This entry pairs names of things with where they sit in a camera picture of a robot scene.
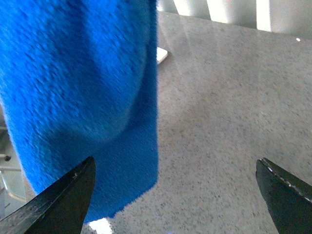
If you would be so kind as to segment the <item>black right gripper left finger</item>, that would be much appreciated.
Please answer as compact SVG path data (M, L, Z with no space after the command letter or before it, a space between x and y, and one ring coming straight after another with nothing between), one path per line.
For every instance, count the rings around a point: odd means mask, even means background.
M27 204L1 220L2 234L79 234L96 177L93 157L55 181Z

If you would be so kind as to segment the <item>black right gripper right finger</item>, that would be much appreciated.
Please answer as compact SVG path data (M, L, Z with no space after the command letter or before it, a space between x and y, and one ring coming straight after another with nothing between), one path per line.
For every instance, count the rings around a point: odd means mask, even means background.
M312 186L267 158L256 162L256 180L280 234L312 232Z

